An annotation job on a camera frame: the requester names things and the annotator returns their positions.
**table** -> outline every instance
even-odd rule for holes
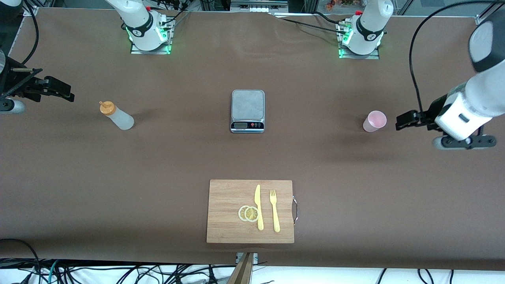
[[[331,32],[263,13],[192,13],[166,56],[130,55],[115,11],[48,8],[37,19],[28,66],[76,99],[24,100],[25,114],[0,117],[1,237],[41,258],[234,263],[255,251],[269,265],[504,268],[504,118],[486,127],[499,140],[484,151],[441,152],[438,133],[394,129],[417,107],[408,48],[422,18],[391,18],[380,60],[339,59]],[[17,60],[32,48],[28,20]],[[474,74],[474,28],[434,18],[419,34],[425,108]],[[265,133],[229,131],[234,89],[265,91]],[[98,111],[106,100],[133,129]],[[374,109],[389,122],[365,133]],[[209,181],[233,178],[293,180],[294,244],[205,242]],[[0,256],[30,255],[13,245]]]

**white floor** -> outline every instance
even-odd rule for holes
[[[206,265],[194,265],[187,271],[205,268]],[[162,266],[163,272],[174,271],[175,266]],[[115,284],[127,270],[96,271],[82,269],[72,273],[75,279],[83,284]],[[217,268],[214,273],[217,279],[231,275],[233,268]],[[272,284],[376,284],[381,268],[319,268],[319,267],[275,267],[257,266],[252,273],[251,284],[263,284],[269,281]],[[449,283],[449,270],[430,269],[434,284]],[[21,282],[28,274],[26,271],[17,269],[0,269],[0,284],[13,284]],[[161,282],[161,276],[151,274]],[[138,274],[131,273],[124,284],[134,284]],[[184,284],[195,283],[199,279],[208,279],[205,275],[192,275],[182,279]],[[38,277],[30,279],[30,284],[38,283]],[[407,283],[423,284],[417,275],[416,269],[388,269],[381,284]],[[505,271],[470,271],[456,270],[452,280],[453,284],[503,284],[505,283]],[[158,284],[152,277],[143,277],[138,284]]]

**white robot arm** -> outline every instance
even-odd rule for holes
[[[470,58],[478,73],[436,99],[427,111],[398,116],[396,130],[426,125],[428,130],[442,131],[445,135],[433,143],[444,150],[494,146],[495,138],[483,135],[482,127],[493,117],[505,114],[504,43],[505,11],[498,11],[480,23],[469,39]]]
[[[393,10],[391,0],[369,0],[363,14],[350,19],[352,31],[342,43],[356,54],[372,53],[380,45]]]
[[[152,51],[168,40],[167,16],[148,11],[141,0],[106,0],[126,25],[130,40],[143,51]]]

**digital scale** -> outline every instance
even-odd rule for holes
[[[263,133],[265,131],[265,92],[235,90],[231,94],[231,123],[233,133]]]

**plastic knife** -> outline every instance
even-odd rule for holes
[[[258,208],[258,230],[263,230],[263,216],[261,215],[261,197],[260,197],[260,185],[256,186],[256,192],[254,194],[254,203]]]

